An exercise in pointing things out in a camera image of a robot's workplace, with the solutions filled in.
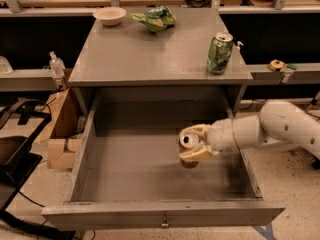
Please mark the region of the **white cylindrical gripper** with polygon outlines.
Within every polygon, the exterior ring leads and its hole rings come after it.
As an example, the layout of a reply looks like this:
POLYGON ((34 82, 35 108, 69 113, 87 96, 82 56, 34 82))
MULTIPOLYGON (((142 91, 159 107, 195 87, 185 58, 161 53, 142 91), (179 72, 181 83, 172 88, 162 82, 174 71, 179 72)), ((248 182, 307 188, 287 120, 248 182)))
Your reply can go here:
POLYGON ((181 152, 179 157, 184 162, 200 162, 211 159, 212 149, 215 153, 237 153, 238 147, 234 138, 232 120, 217 120, 212 125, 197 124, 181 131, 183 141, 200 141, 207 138, 207 145, 201 141, 195 147, 181 152))

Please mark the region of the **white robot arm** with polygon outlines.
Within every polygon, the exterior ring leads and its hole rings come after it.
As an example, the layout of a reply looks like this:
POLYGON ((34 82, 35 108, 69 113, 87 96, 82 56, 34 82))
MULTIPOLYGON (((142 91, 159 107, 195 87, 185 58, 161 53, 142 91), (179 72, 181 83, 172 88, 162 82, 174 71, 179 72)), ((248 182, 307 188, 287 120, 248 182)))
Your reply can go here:
POLYGON ((270 100, 258 114, 184 128, 179 145, 179 157, 187 163, 246 148, 288 150, 299 146, 320 159, 320 123, 288 101, 270 100))

